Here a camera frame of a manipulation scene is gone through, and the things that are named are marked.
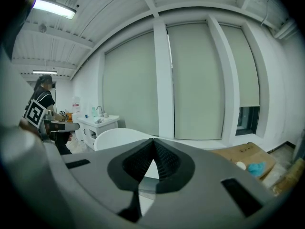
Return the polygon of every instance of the white roller blind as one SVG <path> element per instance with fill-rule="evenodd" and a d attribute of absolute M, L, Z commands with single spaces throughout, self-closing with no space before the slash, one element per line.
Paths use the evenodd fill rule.
<path fill-rule="evenodd" d="M 259 106 L 256 66 L 247 39 L 239 28 L 224 25 L 221 27 L 230 44 L 237 68 L 240 106 Z"/>
<path fill-rule="evenodd" d="M 206 24 L 168 28 L 175 107 L 175 138 L 220 139 L 224 83 L 220 60 Z"/>
<path fill-rule="evenodd" d="M 159 135 L 153 32 L 106 54 L 103 103 L 119 127 Z"/>

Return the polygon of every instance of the white chair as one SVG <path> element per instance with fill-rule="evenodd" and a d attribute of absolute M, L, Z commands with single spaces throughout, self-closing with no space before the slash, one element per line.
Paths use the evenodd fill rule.
<path fill-rule="evenodd" d="M 94 150 L 104 150 L 116 146 L 121 146 L 128 143 L 133 143 L 139 140 L 154 138 L 155 136 L 145 134 L 127 128 L 115 128 L 101 133 L 94 142 Z M 146 177 L 159 179 L 157 165 L 152 161 L 149 166 Z"/>

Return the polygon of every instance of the faucet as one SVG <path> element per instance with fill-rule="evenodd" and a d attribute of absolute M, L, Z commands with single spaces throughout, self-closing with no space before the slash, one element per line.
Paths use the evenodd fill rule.
<path fill-rule="evenodd" d="M 104 117 L 102 106 L 97 106 L 96 107 L 97 112 L 99 112 L 99 108 L 101 108 L 101 114 L 102 114 L 102 117 Z"/>

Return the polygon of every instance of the white pillar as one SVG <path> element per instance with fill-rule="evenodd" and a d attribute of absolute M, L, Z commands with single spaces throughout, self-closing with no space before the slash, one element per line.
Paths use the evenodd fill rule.
<path fill-rule="evenodd" d="M 162 19 L 154 21 L 153 32 L 157 72 L 159 137 L 173 139 L 173 77 L 166 25 Z"/>
<path fill-rule="evenodd" d="M 242 29 L 253 53 L 260 88 L 260 110 L 255 134 L 264 138 L 270 112 L 270 86 L 266 67 L 267 62 L 265 60 L 270 58 L 270 50 L 263 51 L 257 41 L 260 37 L 257 33 L 255 35 L 256 31 L 249 23 L 244 23 Z"/>
<path fill-rule="evenodd" d="M 98 74 L 97 74 L 97 99 L 98 105 L 104 110 L 103 102 L 103 81 L 104 81 L 104 69 L 105 69 L 105 53 L 99 52 L 100 58 L 98 63 Z"/>
<path fill-rule="evenodd" d="M 216 18 L 208 15 L 207 23 L 216 45 L 224 75 L 224 126 L 222 142 L 233 145 L 239 115 L 239 82 L 235 60 L 229 42 Z"/>

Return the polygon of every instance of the ceiling light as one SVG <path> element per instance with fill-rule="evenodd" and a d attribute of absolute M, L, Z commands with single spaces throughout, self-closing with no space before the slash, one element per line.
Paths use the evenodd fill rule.
<path fill-rule="evenodd" d="M 57 74 L 57 71 L 33 71 L 34 74 Z"/>
<path fill-rule="evenodd" d="M 56 13 L 70 20 L 76 13 L 76 10 L 50 0 L 35 0 L 33 8 L 51 13 Z"/>

